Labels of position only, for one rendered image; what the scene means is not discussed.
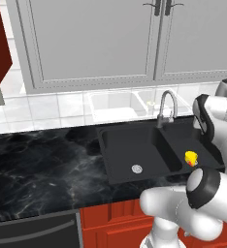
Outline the black double basin sink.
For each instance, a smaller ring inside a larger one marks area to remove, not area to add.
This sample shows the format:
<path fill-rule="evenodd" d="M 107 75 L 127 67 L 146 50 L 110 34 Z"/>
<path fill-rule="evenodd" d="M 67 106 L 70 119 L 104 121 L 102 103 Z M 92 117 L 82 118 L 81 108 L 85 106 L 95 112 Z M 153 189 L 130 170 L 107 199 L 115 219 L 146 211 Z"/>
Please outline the black double basin sink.
<path fill-rule="evenodd" d="M 198 167 L 224 170 L 220 152 L 193 127 L 192 116 L 161 128 L 155 120 L 102 125 L 97 135 L 111 184 L 190 173 L 187 151 L 198 155 Z"/>

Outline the grey curved sink tap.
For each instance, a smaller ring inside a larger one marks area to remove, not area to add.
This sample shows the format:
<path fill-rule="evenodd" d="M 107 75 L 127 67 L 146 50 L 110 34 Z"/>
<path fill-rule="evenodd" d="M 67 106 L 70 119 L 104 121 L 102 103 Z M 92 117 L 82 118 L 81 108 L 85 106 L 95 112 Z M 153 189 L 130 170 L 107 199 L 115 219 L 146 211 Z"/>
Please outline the grey curved sink tap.
<path fill-rule="evenodd" d="M 165 107 L 166 97 L 170 95 L 173 101 L 173 112 L 169 117 L 163 115 L 163 110 Z M 175 94 L 171 90 L 166 90 L 161 96 L 161 103 L 159 108 L 159 113 L 157 115 L 157 127 L 162 128 L 165 123 L 173 122 L 178 116 L 178 101 Z"/>

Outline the yellow cup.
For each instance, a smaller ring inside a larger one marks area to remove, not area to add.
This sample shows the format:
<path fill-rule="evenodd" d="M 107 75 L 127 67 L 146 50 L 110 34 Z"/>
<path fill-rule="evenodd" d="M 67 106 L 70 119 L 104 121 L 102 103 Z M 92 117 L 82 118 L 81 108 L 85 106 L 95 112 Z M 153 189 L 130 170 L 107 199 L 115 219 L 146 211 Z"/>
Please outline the yellow cup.
<path fill-rule="evenodd" d="M 194 151 L 186 151 L 184 154 L 184 160 L 190 167 L 196 167 L 198 165 L 198 154 Z"/>

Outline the red drawer front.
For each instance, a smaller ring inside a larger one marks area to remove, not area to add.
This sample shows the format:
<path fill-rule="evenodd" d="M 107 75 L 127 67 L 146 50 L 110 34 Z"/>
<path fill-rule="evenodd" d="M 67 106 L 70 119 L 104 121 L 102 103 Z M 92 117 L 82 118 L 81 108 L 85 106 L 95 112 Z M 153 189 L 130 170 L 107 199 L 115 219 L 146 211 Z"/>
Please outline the red drawer front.
<path fill-rule="evenodd" d="M 81 226 L 84 229 L 136 222 L 138 220 L 152 221 L 151 216 L 144 215 L 139 200 L 119 201 L 80 209 Z"/>

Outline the red base cupboard door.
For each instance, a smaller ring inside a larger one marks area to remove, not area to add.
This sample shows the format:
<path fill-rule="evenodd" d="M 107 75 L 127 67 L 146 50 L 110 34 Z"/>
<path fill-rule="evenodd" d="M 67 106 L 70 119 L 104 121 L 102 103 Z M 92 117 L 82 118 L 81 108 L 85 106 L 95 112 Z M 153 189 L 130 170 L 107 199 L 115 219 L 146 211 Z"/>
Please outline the red base cupboard door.
<path fill-rule="evenodd" d="M 149 234 L 151 226 L 151 220 L 143 219 L 83 229 L 83 248 L 140 248 L 140 244 Z"/>

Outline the black dishwasher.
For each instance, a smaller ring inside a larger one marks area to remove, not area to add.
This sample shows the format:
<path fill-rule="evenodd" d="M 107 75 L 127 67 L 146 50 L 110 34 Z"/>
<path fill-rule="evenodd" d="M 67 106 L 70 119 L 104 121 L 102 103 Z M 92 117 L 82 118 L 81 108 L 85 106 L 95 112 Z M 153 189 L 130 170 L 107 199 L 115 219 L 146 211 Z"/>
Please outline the black dishwasher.
<path fill-rule="evenodd" d="M 0 238 L 36 233 L 70 221 L 74 221 L 78 228 L 78 233 L 66 229 L 25 241 L 0 244 L 0 248 L 83 248 L 79 217 L 77 210 L 68 210 L 0 223 Z"/>

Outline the wide grey wall cupboard door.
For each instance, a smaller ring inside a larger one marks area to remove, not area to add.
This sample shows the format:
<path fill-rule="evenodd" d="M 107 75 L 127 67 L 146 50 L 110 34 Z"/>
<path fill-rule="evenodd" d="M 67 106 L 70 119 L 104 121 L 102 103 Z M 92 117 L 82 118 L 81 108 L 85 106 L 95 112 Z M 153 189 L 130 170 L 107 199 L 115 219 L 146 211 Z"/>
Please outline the wide grey wall cupboard door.
<path fill-rule="evenodd" d="M 154 84 L 155 0 L 6 0 L 29 94 Z"/>

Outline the narrow grey wall cupboard door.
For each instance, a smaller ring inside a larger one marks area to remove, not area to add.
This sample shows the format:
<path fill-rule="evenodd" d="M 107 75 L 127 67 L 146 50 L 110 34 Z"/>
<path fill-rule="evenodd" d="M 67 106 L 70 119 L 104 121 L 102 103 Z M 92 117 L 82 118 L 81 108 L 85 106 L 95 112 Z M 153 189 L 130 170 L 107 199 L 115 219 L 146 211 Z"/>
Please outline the narrow grey wall cupboard door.
<path fill-rule="evenodd" d="M 227 78 L 227 0 L 162 0 L 154 79 L 159 84 Z"/>

